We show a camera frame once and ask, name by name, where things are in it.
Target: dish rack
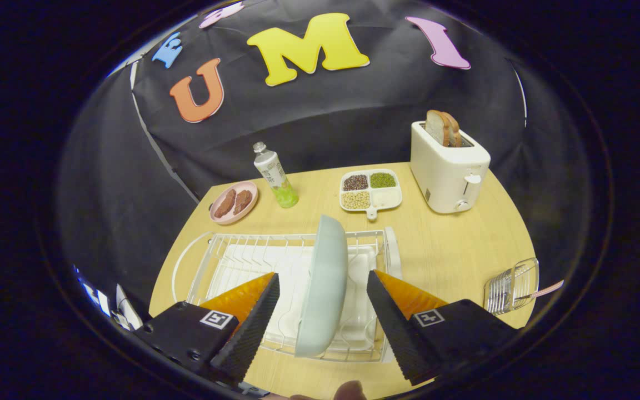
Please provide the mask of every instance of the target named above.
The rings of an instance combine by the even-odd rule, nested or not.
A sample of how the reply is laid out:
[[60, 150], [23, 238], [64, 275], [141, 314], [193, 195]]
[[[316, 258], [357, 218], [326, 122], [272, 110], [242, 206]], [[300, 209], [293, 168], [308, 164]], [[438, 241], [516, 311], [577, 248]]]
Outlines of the dish rack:
[[[281, 293], [260, 347], [294, 354], [305, 291], [309, 286], [315, 234], [244, 235], [215, 233], [199, 263], [186, 302], [201, 304], [239, 284], [278, 273]], [[348, 279], [340, 324], [323, 354], [333, 362], [392, 362], [394, 354], [367, 296], [369, 271], [401, 279], [399, 249], [391, 227], [347, 232]], [[200, 294], [205, 271], [214, 268], [209, 288]]]

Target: green drink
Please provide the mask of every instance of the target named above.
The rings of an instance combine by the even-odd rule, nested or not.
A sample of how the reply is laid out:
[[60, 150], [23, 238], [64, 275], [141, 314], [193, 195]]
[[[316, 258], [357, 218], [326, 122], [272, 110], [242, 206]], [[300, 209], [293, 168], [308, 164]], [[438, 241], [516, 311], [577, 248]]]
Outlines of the green drink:
[[266, 149], [263, 142], [254, 144], [253, 151], [256, 152], [256, 160], [253, 164], [268, 182], [278, 205], [283, 208], [293, 207], [298, 202], [298, 193], [288, 181], [278, 160], [278, 154]]

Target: toast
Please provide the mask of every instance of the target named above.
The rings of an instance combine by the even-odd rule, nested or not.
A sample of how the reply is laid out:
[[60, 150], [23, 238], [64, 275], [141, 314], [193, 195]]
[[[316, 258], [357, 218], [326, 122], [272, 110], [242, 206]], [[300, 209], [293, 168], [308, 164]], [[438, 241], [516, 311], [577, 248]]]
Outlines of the toast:
[[425, 129], [428, 134], [444, 147], [461, 146], [458, 122], [448, 112], [430, 109], [426, 113]]
[[451, 132], [449, 133], [449, 144], [451, 147], [460, 147], [461, 146], [461, 134], [459, 131], [458, 121], [454, 117], [451, 116], [448, 112], [442, 112], [443, 116], [448, 119], [451, 124]]
[[436, 109], [430, 109], [426, 113], [426, 132], [444, 147], [449, 146], [449, 124], [447, 117]]

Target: bottle cap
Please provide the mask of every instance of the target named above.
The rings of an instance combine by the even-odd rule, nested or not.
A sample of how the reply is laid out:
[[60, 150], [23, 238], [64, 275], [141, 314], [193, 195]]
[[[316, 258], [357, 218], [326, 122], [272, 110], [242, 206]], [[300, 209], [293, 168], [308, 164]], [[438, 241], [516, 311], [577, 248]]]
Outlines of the bottle cap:
[[266, 145], [263, 142], [256, 142], [253, 145], [253, 151], [254, 152], [259, 153], [259, 152], [262, 152], [265, 149], [266, 149]]

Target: wooden table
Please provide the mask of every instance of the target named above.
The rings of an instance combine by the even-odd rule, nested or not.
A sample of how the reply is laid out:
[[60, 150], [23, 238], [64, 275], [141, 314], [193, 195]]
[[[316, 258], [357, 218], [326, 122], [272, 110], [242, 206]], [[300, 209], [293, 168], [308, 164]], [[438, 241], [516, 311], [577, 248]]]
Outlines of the wooden table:
[[[402, 187], [403, 202], [378, 212], [376, 221], [363, 212], [345, 212], [338, 204], [341, 177], [361, 169], [394, 170]], [[488, 279], [520, 260], [534, 257], [528, 231], [515, 204], [498, 179], [488, 171], [476, 205], [467, 212], [435, 213], [424, 201], [407, 162], [344, 167], [288, 175], [300, 200], [292, 208], [275, 202], [264, 179], [254, 179], [259, 197], [251, 212], [240, 221], [220, 226], [209, 218], [209, 206], [231, 184], [212, 187], [189, 217], [172, 245], [152, 292], [149, 313], [157, 316], [174, 304], [171, 273], [181, 252], [207, 231], [215, 233], [283, 234], [315, 233], [321, 214], [336, 218], [345, 231], [368, 231], [392, 226], [397, 236], [404, 281], [435, 294], [447, 302], [471, 299], [483, 304], [483, 285]], [[181, 261], [175, 292], [181, 301], [207, 247], [206, 239], [192, 246]], [[206, 271], [200, 293], [205, 293], [213, 271]], [[499, 316], [512, 327], [523, 327], [533, 311], [531, 302], [517, 311]], [[386, 397], [412, 389], [399, 366], [393, 363], [351, 364], [296, 359], [259, 348], [246, 382], [284, 396], [304, 394], [332, 398], [343, 382], [358, 379], [367, 398]]]

